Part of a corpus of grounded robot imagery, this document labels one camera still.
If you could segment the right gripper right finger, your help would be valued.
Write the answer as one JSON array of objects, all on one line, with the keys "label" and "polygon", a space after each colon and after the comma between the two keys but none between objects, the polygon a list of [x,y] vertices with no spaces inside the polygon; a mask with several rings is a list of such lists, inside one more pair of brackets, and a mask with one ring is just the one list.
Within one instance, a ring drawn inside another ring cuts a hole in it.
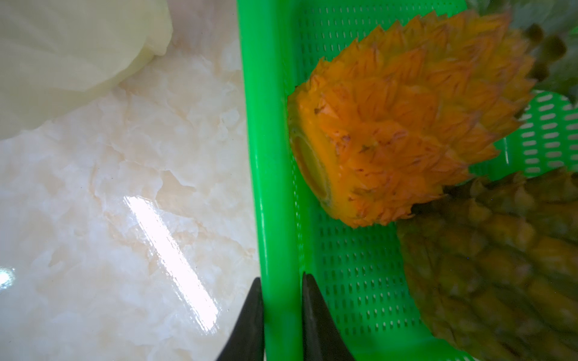
[{"label": "right gripper right finger", "polygon": [[344,343],[312,274],[302,277],[303,359],[355,361]]}]

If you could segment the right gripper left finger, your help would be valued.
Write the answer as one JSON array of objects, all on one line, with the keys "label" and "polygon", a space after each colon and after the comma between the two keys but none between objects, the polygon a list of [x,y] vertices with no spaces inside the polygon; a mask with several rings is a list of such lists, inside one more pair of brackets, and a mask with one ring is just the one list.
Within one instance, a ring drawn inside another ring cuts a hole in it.
[{"label": "right gripper left finger", "polygon": [[261,279],[255,278],[233,331],[217,361],[263,361],[264,303]]}]

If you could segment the green plastic basket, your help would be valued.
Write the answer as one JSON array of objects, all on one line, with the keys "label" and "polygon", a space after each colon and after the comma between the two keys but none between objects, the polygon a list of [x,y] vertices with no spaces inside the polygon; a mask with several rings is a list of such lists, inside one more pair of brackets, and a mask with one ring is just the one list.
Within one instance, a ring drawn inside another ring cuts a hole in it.
[{"label": "green plastic basket", "polygon": [[377,27],[432,12],[508,12],[534,58],[532,99],[519,129],[495,142],[496,157],[472,165],[469,179],[444,187],[439,199],[446,188],[477,177],[537,177],[557,168],[577,174],[577,3],[240,1],[238,10],[266,358],[304,360],[305,272],[314,276],[355,360],[480,360],[435,337],[409,292],[397,223],[420,204],[409,218],[385,225],[350,227],[331,217],[291,149],[287,100],[320,60],[332,60]]}]

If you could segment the green-yellow pineapple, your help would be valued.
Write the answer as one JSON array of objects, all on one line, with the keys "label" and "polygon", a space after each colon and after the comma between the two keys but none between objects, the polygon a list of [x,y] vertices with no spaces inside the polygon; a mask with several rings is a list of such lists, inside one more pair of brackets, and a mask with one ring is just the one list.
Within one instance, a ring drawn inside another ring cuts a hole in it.
[{"label": "green-yellow pineapple", "polygon": [[397,223],[431,333],[480,360],[577,358],[577,174],[448,187]]}]

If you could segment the orange pineapple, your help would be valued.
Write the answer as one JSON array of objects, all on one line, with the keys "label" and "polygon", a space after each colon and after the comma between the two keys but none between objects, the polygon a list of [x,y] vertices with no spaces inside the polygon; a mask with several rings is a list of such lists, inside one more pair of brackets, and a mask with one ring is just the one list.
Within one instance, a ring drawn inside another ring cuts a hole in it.
[{"label": "orange pineapple", "polygon": [[409,218],[496,157],[532,99],[534,58],[510,13],[429,13],[320,60],[287,100],[291,149],[350,227]]}]

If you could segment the yellow translucent plastic bag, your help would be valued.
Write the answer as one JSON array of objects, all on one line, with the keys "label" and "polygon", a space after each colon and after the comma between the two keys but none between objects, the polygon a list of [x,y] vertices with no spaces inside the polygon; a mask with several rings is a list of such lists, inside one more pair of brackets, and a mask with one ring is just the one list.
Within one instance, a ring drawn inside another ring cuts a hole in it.
[{"label": "yellow translucent plastic bag", "polygon": [[166,53],[166,1],[3,1],[1,137],[91,102]]}]

